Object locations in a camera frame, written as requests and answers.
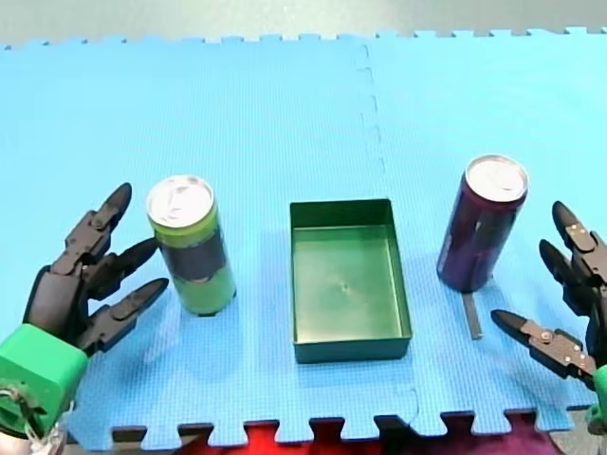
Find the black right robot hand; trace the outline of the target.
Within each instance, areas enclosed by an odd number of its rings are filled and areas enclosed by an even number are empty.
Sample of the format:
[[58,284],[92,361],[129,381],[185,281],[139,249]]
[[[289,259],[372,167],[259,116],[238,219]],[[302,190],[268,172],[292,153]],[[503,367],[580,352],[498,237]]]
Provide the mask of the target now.
[[539,244],[540,255],[561,285],[563,301],[575,315],[588,318],[585,340],[507,310],[493,310],[491,319],[552,373],[575,377],[599,393],[606,390],[600,379],[606,367],[606,244],[562,202],[553,204],[552,217],[571,256],[565,257],[545,239]]

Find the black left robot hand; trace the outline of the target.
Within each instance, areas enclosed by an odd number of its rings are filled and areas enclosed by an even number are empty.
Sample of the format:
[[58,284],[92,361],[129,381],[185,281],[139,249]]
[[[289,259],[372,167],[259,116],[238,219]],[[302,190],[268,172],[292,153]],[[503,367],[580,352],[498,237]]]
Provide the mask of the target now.
[[166,290],[167,278],[157,278],[129,293],[119,302],[105,304],[94,313],[91,300],[102,301],[120,290],[156,253],[155,238],[111,253],[111,236],[127,211],[132,186],[119,185],[96,210],[88,211],[64,239],[64,250],[43,266],[32,285],[23,317],[39,329],[91,356],[107,352],[137,325],[138,317]]

